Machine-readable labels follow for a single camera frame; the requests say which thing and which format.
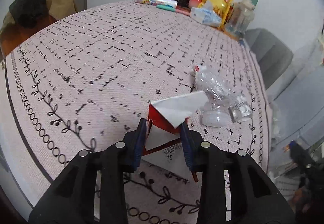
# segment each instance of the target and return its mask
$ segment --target gray chair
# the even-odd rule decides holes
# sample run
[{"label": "gray chair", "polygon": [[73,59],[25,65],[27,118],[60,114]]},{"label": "gray chair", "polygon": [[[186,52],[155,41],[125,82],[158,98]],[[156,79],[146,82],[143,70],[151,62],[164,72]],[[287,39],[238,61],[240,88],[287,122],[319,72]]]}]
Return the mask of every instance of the gray chair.
[{"label": "gray chair", "polygon": [[247,30],[245,39],[256,55],[265,88],[269,88],[290,65],[293,52],[264,28]]}]

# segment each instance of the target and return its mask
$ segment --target plastic lid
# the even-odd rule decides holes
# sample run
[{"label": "plastic lid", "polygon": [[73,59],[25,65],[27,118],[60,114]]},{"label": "plastic lid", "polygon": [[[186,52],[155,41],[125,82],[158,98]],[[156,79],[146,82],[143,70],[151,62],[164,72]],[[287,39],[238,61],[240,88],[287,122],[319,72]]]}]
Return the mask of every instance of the plastic lid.
[{"label": "plastic lid", "polygon": [[251,0],[243,0],[241,4],[243,4],[249,10],[252,10],[254,7]]}]

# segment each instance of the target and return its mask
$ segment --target patterned tablecloth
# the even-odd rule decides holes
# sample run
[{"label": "patterned tablecloth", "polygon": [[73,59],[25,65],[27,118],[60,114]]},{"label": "patterned tablecloth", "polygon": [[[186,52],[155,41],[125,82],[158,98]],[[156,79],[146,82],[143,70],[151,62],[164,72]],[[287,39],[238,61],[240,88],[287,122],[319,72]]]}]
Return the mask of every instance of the patterned tablecloth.
[{"label": "patterned tablecloth", "polygon": [[[266,171],[271,111],[254,54],[187,16],[127,1],[52,24],[6,58],[1,145],[30,203],[79,150],[102,151],[135,130],[150,101],[194,90],[194,64],[213,67],[243,93],[253,118],[213,128],[197,111],[189,128],[222,150],[245,149]],[[143,161],[124,174],[129,222],[196,223],[200,185]],[[98,185],[96,216],[99,195]]]}]

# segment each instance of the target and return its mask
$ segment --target tablecloth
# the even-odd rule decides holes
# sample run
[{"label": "tablecloth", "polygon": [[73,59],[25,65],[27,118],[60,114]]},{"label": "tablecloth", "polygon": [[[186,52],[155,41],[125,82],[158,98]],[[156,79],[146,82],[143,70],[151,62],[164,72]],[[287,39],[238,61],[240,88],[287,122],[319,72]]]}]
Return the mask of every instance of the tablecloth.
[{"label": "tablecloth", "polygon": [[[245,149],[267,170],[271,110],[254,54],[188,16],[129,1],[98,6],[38,32],[5,63],[0,141],[32,205],[79,150],[105,150],[137,128],[150,101],[195,90],[194,64],[243,93],[253,115],[213,128],[198,110],[189,128],[222,150]],[[229,201],[226,173],[225,182]],[[200,186],[142,161],[124,173],[129,223],[196,223]],[[96,217],[99,196],[98,181]],[[227,210],[230,218],[230,202]]]}]

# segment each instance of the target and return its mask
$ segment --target teal object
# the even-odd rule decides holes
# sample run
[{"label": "teal object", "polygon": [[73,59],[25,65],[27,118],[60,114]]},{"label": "teal object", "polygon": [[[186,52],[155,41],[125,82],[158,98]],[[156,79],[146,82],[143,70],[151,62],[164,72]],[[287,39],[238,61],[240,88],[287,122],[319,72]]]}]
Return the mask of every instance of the teal object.
[{"label": "teal object", "polygon": [[175,12],[176,9],[171,7],[171,6],[166,6],[166,5],[163,5],[163,4],[158,4],[157,5],[157,8],[160,8],[160,9],[164,9],[164,10],[168,10],[168,11],[171,11],[171,12]]}]

